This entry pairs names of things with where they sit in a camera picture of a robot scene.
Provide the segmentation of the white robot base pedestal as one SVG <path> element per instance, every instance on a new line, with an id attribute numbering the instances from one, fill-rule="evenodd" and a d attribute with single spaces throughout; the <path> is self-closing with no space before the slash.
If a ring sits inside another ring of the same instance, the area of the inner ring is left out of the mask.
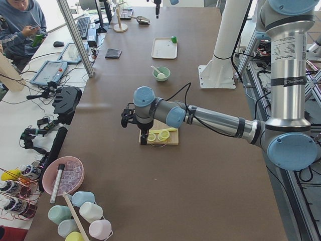
<path id="1" fill-rule="evenodd" d="M 202 89 L 236 88 L 232 59 L 250 8 L 251 1 L 226 1 L 213 57 L 207 65 L 198 66 Z"/>

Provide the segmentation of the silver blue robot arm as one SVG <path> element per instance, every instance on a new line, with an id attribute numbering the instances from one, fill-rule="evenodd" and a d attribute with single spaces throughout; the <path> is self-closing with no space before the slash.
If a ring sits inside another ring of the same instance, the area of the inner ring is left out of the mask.
<path id="1" fill-rule="evenodd" d="M 300 171 L 320 159 L 304 115 L 306 33 L 314 25 L 317 1 L 261 1 L 256 27 L 271 40 L 270 114 L 265 121 L 169 101 L 147 86 L 133 94 L 134 116 L 143 138 L 154 120 L 179 128 L 182 123 L 208 128 L 220 135 L 242 138 L 260 147 L 284 170 Z"/>
<path id="2" fill-rule="evenodd" d="M 153 3 L 155 4 L 155 16 L 158 19 L 162 0 L 154 0 Z M 178 3 L 179 0 L 170 0 L 171 5 L 176 5 Z"/>

